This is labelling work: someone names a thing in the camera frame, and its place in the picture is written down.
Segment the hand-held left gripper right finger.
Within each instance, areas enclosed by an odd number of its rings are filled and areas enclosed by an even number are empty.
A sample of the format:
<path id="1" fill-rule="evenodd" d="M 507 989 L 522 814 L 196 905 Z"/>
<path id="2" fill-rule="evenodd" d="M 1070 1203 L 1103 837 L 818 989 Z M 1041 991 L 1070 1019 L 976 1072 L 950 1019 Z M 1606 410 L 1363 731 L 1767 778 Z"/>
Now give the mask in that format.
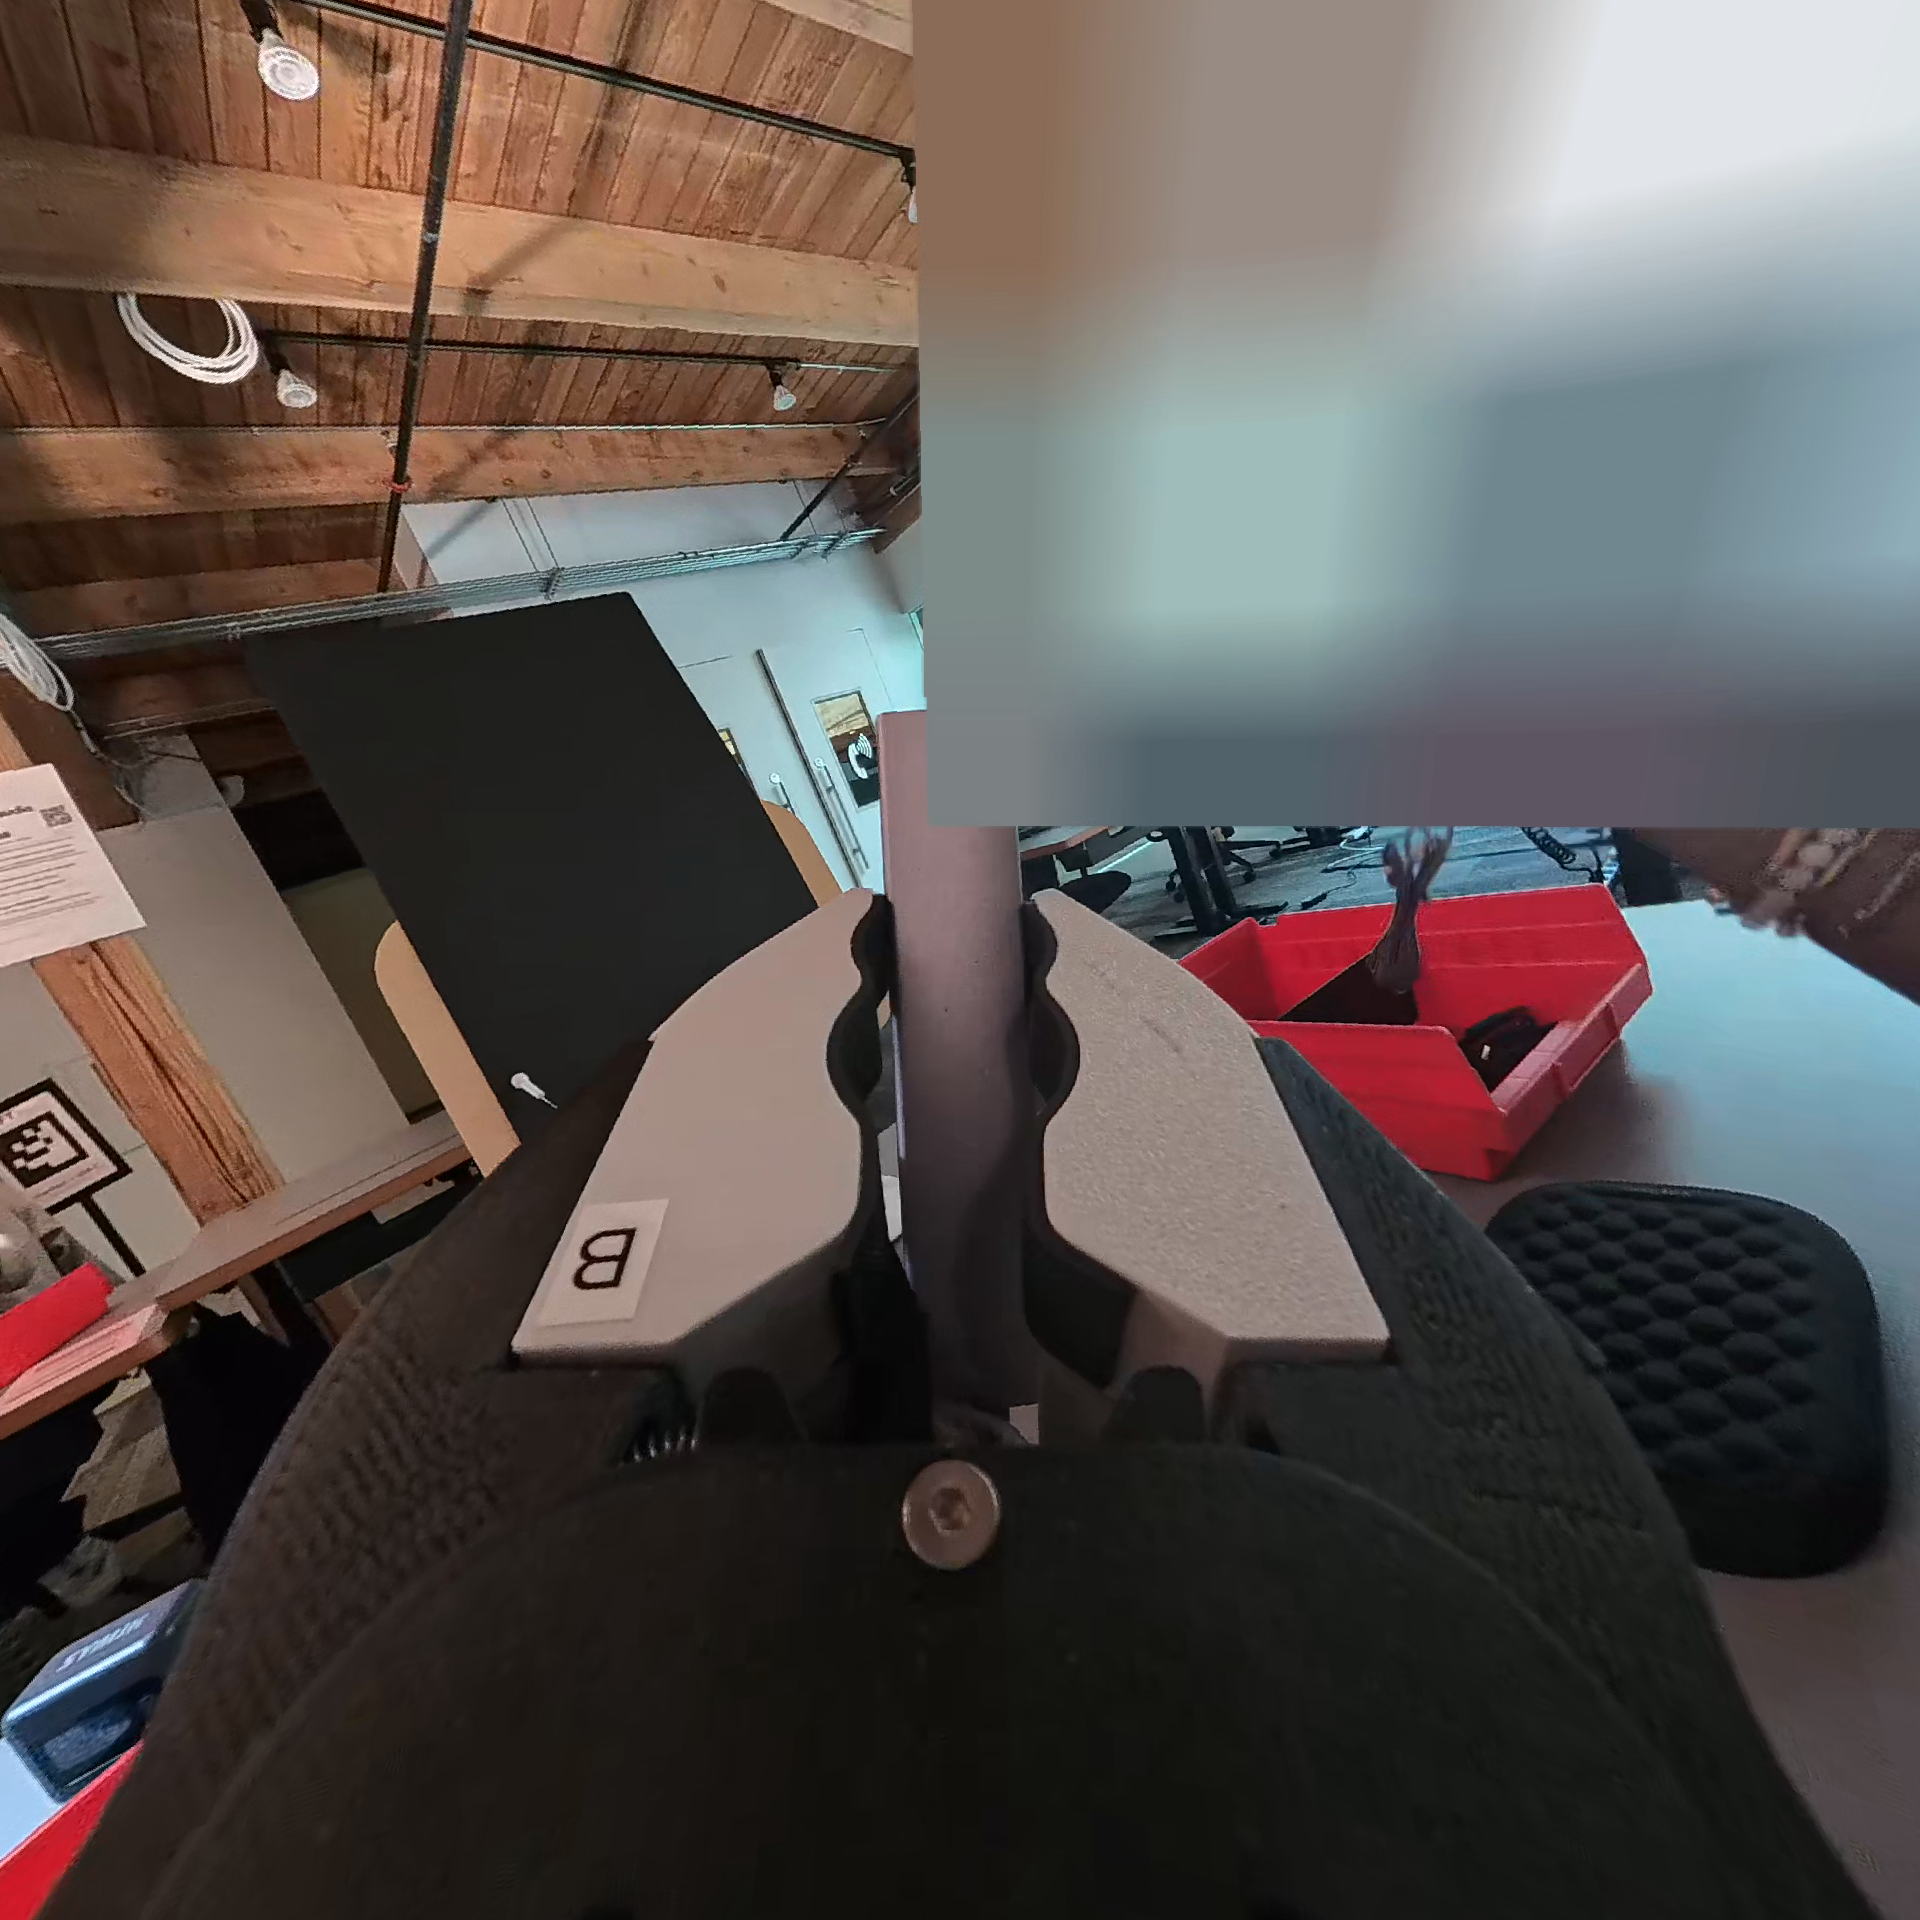
<path id="1" fill-rule="evenodd" d="M 1388 1324 L 1256 1036 L 1178 962 L 1061 889 L 1022 905 L 1034 1094 L 1022 1311 L 1118 1400 L 1254 1363 L 1376 1363 Z"/>

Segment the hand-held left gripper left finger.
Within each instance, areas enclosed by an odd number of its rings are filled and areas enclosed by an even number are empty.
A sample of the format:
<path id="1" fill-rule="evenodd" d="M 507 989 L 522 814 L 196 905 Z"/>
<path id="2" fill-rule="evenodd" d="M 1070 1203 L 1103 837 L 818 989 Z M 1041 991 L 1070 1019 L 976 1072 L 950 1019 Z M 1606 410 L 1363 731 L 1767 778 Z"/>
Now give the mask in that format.
<path id="1" fill-rule="evenodd" d="M 843 892 L 690 996 L 644 1060 L 512 1335 L 530 1366 L 824 1387 L 836 1287 L 890 1251 L 877 1128 L 895 924 Z"/>

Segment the red plastic bin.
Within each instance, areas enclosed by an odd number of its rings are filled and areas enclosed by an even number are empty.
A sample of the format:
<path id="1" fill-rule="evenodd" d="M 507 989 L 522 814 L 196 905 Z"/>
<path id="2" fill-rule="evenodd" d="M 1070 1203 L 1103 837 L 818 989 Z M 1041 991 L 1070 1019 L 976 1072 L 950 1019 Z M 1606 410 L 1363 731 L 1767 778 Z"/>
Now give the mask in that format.
<path id="1" fill-rule="evenodd" d="M 1599 883 L 1442 896 L 1418 912 L 1417 1024 L 1280 1021 L 1369 956 L 1388 908 L 1245 922 L 1182 957 L 1256 1036 L 1292 1045 L 1412 1164 L 1493 1184 L 1621 1045 L 1653 993 L 1647 953 Z M 1510 1005 L 1553 1033 L 1493 1091 L 1459 1036 Z"/>

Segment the grey device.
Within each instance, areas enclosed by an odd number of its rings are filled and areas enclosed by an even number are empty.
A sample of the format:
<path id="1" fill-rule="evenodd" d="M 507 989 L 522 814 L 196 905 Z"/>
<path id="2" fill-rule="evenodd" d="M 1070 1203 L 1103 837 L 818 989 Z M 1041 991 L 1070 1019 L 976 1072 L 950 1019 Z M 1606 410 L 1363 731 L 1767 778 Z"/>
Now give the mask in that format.
<path id="1" fill-rule="evenodd" d="M 1007 1418 L 1042 1376 L 1022 1299 L 1034 1134 L 1017 832 L 934 821 L 927 712 L 885 713 L 878 758 L 904 1263 L 938 1398 Z"/>

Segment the person's right forearm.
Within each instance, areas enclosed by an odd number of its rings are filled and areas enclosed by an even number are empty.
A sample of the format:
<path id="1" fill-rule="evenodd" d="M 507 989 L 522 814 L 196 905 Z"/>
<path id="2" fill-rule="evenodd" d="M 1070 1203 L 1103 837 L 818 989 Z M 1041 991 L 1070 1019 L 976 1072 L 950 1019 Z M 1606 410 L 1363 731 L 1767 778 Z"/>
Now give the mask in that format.
<path id="1" fill-rule="evenodd" d="M 1734 917 L 1918 1004 L 1918 828 L 1640 828 Z"/>

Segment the dark flat item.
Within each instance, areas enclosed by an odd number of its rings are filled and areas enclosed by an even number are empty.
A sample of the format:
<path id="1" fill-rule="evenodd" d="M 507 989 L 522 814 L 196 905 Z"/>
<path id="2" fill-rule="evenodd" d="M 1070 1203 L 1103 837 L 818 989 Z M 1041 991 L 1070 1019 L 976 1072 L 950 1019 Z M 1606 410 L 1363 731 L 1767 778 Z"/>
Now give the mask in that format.
<path id="1" fill-rule="evenodd" d="M 1415 1025 L 1418 996 L 1410 986 L 1385 982 L 1371 957 L 1361 957 L 1278 1016 L 1283 1024 Z"/>

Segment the black small item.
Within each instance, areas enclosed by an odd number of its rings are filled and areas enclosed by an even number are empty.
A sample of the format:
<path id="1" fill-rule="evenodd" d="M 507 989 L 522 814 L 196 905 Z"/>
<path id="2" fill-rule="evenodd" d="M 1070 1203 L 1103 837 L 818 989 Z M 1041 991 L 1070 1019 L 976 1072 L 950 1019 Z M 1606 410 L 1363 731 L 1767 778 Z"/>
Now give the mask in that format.
<path id="1" fill-rule="evenodd" d="M 1479 1082 L 1494 1091 L 1549 1039 L 1555 1025 L 1526 1005 L 1508 1005 L 1465 1027 L 1457 1042 Z"/>

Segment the black board panel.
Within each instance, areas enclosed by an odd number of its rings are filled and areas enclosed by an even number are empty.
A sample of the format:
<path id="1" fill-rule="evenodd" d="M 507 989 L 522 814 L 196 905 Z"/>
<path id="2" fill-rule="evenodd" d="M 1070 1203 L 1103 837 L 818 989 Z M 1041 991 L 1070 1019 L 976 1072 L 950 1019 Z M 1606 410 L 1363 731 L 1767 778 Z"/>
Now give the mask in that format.
<path id="1" fill-rule="evenodd" d="M 816 905 L 626 590 L 244 657 L 518 1140 Z"/>

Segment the light wooden desk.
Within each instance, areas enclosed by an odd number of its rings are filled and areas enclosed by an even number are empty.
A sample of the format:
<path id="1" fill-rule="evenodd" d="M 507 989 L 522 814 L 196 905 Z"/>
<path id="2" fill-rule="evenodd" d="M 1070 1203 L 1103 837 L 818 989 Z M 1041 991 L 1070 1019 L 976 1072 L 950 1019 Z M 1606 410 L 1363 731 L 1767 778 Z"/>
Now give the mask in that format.
<path id="1" fill-rule="evenodd" d="M 186 1310 L 196 1302 L 464 1164 L 469 1149 L 451 1118 L 425 1118 L 381 1145 L 362 1147 L 343 1164 L 326 1166 L 215 1218 L 177 1257 L 119 1287 L 102 1322 L 148 1305 L 167 1307 L 172 1313 L 175 1343 L 184 1329 Z M 74 1403 L 88 1403 L 108 1387 Z M 63 1410 L 65 1406 L 5 1438 Z"/>

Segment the grey partition panel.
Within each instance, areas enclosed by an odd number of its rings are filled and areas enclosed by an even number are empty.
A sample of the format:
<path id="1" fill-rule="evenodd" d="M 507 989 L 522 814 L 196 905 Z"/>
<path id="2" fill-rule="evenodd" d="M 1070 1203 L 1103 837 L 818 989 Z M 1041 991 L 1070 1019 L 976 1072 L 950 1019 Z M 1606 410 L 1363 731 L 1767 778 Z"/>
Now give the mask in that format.
<path id="1" fill-rule="evenodd" d="M 228 810 L 105 832 L 134 938 L 278 1173 L 395 1140 L 406 1118 Z"/>

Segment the black honeycomb wrist rest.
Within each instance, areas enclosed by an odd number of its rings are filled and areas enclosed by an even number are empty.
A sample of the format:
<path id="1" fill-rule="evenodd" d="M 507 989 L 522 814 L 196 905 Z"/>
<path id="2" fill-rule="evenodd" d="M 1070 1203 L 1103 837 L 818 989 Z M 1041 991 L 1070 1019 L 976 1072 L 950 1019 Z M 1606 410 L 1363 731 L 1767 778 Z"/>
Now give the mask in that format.
<path id="1" fill-rule="evenodd" d="M 1553 1181 L 1487 1235 L 1597 1354 L 1702 1569 L 1805 1580 L 1870 1551 L 1893 1481 L 1882 1324 L 1837 1229 L 1743 1192 Z"/>

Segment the pink paper sheet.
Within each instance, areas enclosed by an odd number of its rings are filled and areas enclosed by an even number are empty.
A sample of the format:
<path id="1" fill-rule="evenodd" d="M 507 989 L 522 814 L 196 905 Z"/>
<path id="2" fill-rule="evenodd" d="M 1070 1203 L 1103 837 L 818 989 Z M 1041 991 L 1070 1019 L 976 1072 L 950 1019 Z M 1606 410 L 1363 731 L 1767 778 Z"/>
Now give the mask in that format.
<path id="1" fill-rule="evenodd" d="M 161 1305 L 97 1322 L 5 1387 L 3 1435 L 140 1371 L 175 1338 L 175 1316 Z"/>

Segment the black and white marker sign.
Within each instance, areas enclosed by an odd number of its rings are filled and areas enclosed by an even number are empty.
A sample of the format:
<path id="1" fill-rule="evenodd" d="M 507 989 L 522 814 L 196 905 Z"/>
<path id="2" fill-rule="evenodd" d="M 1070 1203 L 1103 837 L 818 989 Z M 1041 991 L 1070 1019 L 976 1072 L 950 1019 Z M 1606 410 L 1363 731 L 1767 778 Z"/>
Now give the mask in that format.
<path id="1" fill-rule="evenodd" d="M 46 1214 L 128 1179 L 132 1166 L 53 1078 L 3 1095 L 3 1173 Z"/>

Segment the red flat pad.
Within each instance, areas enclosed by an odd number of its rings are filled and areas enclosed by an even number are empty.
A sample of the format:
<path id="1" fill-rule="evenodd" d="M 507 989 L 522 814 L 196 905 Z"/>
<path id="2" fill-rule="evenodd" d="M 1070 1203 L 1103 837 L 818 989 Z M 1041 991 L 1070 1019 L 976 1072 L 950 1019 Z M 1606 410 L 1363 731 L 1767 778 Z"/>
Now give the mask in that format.
<path id="1" fill-rule="evenodd" d="M 108 1273 L 88 1260 L 3 1307 L 3 1390 L 100 1324 L 108 1316 L 113 1293 Z"/>

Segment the white paper notice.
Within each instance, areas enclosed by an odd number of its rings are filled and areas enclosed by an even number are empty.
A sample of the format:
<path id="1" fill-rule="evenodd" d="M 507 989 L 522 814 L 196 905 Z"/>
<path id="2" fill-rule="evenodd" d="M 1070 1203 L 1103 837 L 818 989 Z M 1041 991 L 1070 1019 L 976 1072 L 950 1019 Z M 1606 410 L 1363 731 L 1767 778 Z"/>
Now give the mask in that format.
<path id="1" fill-rule="evenodd" d="M 5 772 L 3 968 L 145 926 L 145 913 L 63 776 L 45 764 Z"/>

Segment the blue grey device box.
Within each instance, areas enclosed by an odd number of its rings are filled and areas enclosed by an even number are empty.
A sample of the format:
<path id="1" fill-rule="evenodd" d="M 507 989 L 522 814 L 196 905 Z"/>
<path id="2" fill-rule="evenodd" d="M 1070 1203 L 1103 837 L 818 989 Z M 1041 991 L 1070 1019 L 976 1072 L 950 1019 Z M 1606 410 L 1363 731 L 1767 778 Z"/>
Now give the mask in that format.
<path id="1" fill-rule="evenodd" d="M 5 1714 L 5 1744 L 58 1804 L 147 1733 L 207 1591 L 190 1577 L 63 1647 Z"/>

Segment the black ceiling pipe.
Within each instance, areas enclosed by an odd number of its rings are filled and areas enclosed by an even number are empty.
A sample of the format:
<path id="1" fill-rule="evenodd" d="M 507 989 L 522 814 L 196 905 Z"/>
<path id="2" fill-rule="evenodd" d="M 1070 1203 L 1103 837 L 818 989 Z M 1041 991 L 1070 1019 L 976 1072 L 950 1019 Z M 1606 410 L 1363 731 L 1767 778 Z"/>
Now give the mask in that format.
<path id="1" fill-rule="evenodd" d="M 393 471 L 376 568 L 376 593 L 395 586 L 402 509 L 415 485 L 415 445 L 420 425 L 426 341 L 439 279 L 443 231 L 458 147 L 475 1 L 451 1 L 444 22 L 439 91 L 429 150 L 426 192 L 420 210 L 416 271 L 402 350 L 400 407 L 393 443 Z"/>

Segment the red plastic tray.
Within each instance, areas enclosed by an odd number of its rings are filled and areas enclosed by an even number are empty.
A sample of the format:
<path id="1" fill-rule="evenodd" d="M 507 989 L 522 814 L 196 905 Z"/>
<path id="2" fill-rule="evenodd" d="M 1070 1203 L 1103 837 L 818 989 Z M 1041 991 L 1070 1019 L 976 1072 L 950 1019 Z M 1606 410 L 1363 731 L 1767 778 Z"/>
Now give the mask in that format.
<path id="1" fill-rule="evenodd" d="M 137 1741 L 114 1758 L 5 1856 L 3 1918 L 40 1914 L 86 1848 L 140 1752 L 142 1744 Z"/>

